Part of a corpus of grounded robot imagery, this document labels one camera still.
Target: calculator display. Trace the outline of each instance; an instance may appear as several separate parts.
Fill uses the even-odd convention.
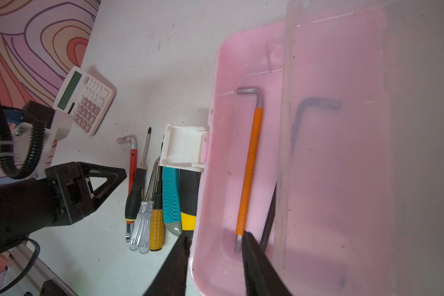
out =
[[[72,75],[71,80],[69,81],[68,87],[64,91],[64,94],[62,95],[61,101],[59,101],[58,107],[64,110],[66,108],[66,105],[69,102],[69,99],[72,96],[72,93],[76,89],[77,83],[79,82],[80,78],[82,77],[82,74],[79,72],[74,72],[74,75]]]

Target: black and orange screwdriver handle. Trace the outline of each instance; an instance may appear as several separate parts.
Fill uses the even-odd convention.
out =
[[[145,168],[136,168],[135,180],[133,180],[133,185],[131,191],[128,194],[127,202],[125,204],[125,220],[127,223],[133,223],[140,209],[140,204],[143,198],[143,190],[145,189]]]

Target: phillips screwdriver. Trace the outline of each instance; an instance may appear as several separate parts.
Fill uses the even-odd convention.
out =
[[[158,157],[155,161],[154,164],[154,168],[153,168],[153,172],[154,172],[154,176],[152,176],[151,178],[153,179],[153,186],[151,187],[151,191],[148,191],[146,194],[146,198],[145,200],[147,201],[148,207],[146,212],[144,212],[144,216],[143,216],[143,227],[142,227],[142,239],[141,239],[141,244],[140,244],[140,253],[141,254],[146,254],[149,252],[149,228],[151,225],[151,214],[153,212],[153,204],[154,201],[150,200],[148,201],[148,198],[151,199],[150,196],[152,196],[155,187],[156,187],[156,180],[158,179],[158,170],[159,170],[159,163],[160,163],[160,158]]]
[[[140,249],[142,245],[145,245],[143,250],[149,251],[149,223],[151,221],[151,212],[153,210],[153,202],[150,199],[156,183],[156,170],[158,169],[158,161],[159,159],[155,161],[155,164],[153,166],[148,190],[146,191],[146,197],[140,203],[140,209],[136,216],[133,232],[131,233],[130,250],[132,251]],[[142,249],[140,249],[140,252],[142,254],[146,254],[144,251],[142,251]]]
[[[133,185],[131,186],[130,193],[127,197],[127,202],[125,204],[125,220],[127,220],[127,233],[132,233],[132,224],[136,219],[138,214],[138,209],[140,208],[140,203],[143,199],[143,190],[145,189],[145,176],[146,176],[146,155],[148,154],[149,138],[151,136],[151,127],[148,129],[148,134],[146,136],[145,148],[143,150],[143,158],[140,167],[136,168],[135,179],[133,180]]]
[[[149,250],[159,251],[163,248],[165,225],[163,221],[163,168],[158,166],[156,186],[151,199],[153,212],[151,213],[151,224],[149,228]]]

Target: patterned wall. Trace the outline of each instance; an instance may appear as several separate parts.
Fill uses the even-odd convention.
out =
[[[69,70],[82,62],[96,15],[92,0],[0,0],[2,104],[52,106]],[[10,182],[0,169],[0,185]]]

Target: calculator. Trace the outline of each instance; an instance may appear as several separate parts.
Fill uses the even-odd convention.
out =
[[[59,89],[53,108],[72,115],[74,124],[93,136],[114,96],[110,87],[74,66]]]

